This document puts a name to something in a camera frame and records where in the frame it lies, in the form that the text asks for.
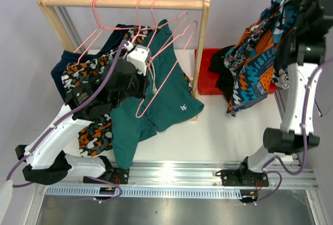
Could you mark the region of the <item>pink hanger camouflage shorts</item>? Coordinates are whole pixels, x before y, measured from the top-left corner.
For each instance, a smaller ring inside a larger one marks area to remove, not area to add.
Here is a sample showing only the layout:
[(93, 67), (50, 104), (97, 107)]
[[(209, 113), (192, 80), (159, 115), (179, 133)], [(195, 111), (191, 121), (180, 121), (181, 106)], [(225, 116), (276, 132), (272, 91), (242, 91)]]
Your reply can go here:
[[(97, 25), (96, 30), (74, 51), (77, 52), (79, 50), (79, 48), (81, 48), (87, 41), (89, 41), (97, 31), (100, 31), (96, 37), (91, 41), (91, 43), (89, 44), (89, 46), (81, 53), (81, 55), (79, 56), (77, 63), (75, 65), (80, 64), (82, 57), (89, 51), (89, 49), (91, 48), (91, 46), (98, 40), (98, 38), (101, 36), (101, 34), (104, 32), (104, 30), (131, 30), (131, 28), (119, 28), (119, 27), (106, 27), (104, 26), (97, 10), (96, 10), (96, 3), (98, 0), (92, 0), (91, 2), (91, 9), (95, 18), (95, 22)], [(133, 39), (129, 42), (129, 44), (133, 44), (138, 37), (146, 37), (145, 34), (141, 34), (141, 30), (142, 30), (142, 26), (140, 23), (140, 16), (139, 16), (139, 11), (138, 11), (138, 7), (139, 4), (142, 0), (138, 0), (137, 4), (136, 4), (136, 14), (137, 14), (137, 23), (138, 23), (138, 30), (136, 35), (133, 37)]]

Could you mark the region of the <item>orange camouflage shorts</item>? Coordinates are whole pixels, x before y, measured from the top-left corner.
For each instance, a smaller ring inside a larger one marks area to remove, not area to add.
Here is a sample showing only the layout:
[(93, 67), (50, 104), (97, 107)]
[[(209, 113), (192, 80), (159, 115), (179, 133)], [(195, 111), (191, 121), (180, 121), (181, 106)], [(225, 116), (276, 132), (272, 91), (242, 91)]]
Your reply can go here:
[[(134, 28), (128, 30), (123, 39), (130, 41), (134, 37)], [(91, 59), (85, 63), (68, 64), (61, 79), (67, 94), (80, 83), (86, 83), (103, 73), (104, 67), (115, 57), (116, 52), (109, 55)], [(97, 156), (103, 151), (112, 149), (112, 119), (110, 114), (100, 116), (95, 122), (85, 127), (78, 133), (79, 152), (82, 156)]]

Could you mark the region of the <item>blue patterned shorts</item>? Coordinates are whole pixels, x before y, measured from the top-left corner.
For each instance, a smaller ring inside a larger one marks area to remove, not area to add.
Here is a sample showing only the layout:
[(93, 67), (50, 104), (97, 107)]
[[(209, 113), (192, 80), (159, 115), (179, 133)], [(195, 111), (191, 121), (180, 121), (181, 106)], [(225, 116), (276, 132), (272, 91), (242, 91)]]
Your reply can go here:
[(291, 34), (297, 7), (292, 0), (271, 0), (258, 21), (247, 27), (224, 57), (224, 65), (233, 77), (227, 114), (235, 116), (267, 98), (270, 87), (289, 87), (288, 66), (278, 58), (278, 50)]

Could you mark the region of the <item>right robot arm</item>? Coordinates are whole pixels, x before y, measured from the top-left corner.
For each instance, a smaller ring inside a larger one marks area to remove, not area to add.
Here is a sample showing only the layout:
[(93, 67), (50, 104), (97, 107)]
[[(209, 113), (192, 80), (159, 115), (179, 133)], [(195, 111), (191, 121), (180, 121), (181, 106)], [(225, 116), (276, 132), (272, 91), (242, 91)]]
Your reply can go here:
[(286, 109), (280, 128), (267, 128), (263, 145), (240, 164), (237, 178), (246, 186), (266, 178), (266, 169), (272, 162), (281, 163), (282, 156), (301, 152), (300, 169), (286, 170), (299, 174), (306, 164), (308, 149), (320, 142), (314, 135), (313, 108), (318, 79), (323, 67), (331, 62), (325, 58), (325, 36), (332, 28), (332, 0), (290, 0), (287, 6), (295, 8), (296, 18), (277, 56), (288, 66)]

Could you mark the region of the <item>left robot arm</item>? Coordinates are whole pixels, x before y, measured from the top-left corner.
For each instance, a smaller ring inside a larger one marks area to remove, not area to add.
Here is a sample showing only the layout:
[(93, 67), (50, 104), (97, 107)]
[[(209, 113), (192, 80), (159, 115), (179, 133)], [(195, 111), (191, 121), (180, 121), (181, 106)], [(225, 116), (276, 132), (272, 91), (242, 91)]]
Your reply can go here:
[(143, 98), (149, 85), (147, 63), (137, 59), (113, 60), (86, 83), (68, 93), (57, 117), (30, 145), (15, 149), (26, 181), (52, 185), (62, 180), (108, 183), (114, 168), (105, 156), (81, 157), (64, 152), (84, 128), (117, 108), (128, 98)]

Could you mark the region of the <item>navy blue shorts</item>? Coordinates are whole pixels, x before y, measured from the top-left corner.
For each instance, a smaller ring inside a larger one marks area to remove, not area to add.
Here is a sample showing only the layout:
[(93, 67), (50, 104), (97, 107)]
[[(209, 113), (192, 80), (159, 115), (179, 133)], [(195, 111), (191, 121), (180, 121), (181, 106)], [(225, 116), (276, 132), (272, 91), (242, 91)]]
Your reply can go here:
[[(125, 25), (125, 24), (117, 24), (117, 28), (123, 28), (122, 30), (114, 30), (109, 38), (107, 39), (106, 43), (102, 47), (102, 49), (95, 55), (92, 54), (85, 54), (80, 62), (87, 62), (91, 59), (100, 58), (101, 56), (106, 56), (111, 53), (111, 51), (115, 51), (116, 48), (120, 45), (121, 41), (125, 37), (125, 34), (128, 32), (130, 28), (137, 28), (136, 25)], [(69, 52), (64, 50), (61, 56), (61, 60), (55, 65), (55, 67), (51, 70), (51, 76), (55, 82), (57, 90), (59, 91), (63, 101), (66, 98), (66, 91), (62, 84), (62, 75), (66, 70), (68, 64), (76, 63), (78, 58), (80, 57), (80, 53)]]

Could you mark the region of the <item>red plastic tray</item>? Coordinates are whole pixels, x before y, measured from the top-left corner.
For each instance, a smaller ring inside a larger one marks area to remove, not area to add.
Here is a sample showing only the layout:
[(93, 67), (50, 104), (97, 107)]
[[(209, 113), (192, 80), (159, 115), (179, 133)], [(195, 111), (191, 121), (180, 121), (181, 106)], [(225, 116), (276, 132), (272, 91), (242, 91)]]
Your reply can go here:
[(208, 70), (212, 56), (219, 50), (219, 48), (205, 48), (202, 52), (198, 79), (198, 90), (201, 95), (224, 95), (216, 87), (216, 81), (219, 75)]

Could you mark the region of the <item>wooden clothes rack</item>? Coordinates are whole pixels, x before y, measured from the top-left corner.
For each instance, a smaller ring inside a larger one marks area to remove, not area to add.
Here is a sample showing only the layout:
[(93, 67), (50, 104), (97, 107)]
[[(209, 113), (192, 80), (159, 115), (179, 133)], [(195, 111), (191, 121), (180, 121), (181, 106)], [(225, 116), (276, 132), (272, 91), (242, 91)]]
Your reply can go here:
[(192, 78), (191, 95), (198, 98), (198, 78), (203, 53), (204, 40), (207, 32), (208, 16), (211, 0), (36, 0), (44, 17), (49, 22), (63, 48), (76, 52), (67, 29), (60, 20), (55, 7), (92, 7), (92, 8), (125, 8), (125, 9), (167, 9), (201, 11), (200, 32), (195, 59), (194, 77)]

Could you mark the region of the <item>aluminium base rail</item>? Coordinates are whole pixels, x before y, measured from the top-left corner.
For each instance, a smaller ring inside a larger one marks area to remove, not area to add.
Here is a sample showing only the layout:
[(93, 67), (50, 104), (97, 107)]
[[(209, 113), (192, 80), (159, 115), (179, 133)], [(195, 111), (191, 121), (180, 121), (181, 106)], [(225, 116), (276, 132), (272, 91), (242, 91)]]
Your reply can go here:
[[(210, 188), (220, 187), (221, 178), (215, 173), (221, 169), (237, 169), (238, 161), (225, 162), (178, 162), (178, 161), (137, 161), (132, 164), (127, 184), (122, 186), (136, 187), (185, 187)], [(272, 189), (277, 186), (282, 176), (281, 189), (317, 190), (318, 183), (313, 170), (305, 169), (302, 173), (290, 175), (279, 163), (272, 163), (267, 169), (268, 181)]]

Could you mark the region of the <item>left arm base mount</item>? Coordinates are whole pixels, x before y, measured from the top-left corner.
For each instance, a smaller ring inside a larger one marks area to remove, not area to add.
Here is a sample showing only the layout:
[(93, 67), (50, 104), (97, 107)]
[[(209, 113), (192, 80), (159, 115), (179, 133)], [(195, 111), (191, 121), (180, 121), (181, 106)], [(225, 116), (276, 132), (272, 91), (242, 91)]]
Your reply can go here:
[(116, 167), (113, 169), (112, 173), (104, 173), (97, 179), (120, 185), (120, 184), (128, 184), (129, 176), (130, 176), (129, 169), (125, 170)]

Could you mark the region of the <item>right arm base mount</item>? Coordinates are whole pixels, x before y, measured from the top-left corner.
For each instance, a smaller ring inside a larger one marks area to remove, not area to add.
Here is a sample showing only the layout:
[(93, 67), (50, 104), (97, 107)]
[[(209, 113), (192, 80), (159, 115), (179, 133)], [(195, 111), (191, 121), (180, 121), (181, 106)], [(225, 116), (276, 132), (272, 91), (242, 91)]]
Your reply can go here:
[(268, 187), (268, 176), (265, 173), (255, 173), (250, 170), (223, 169), (214, 173), (220, 177), (225, 187)]

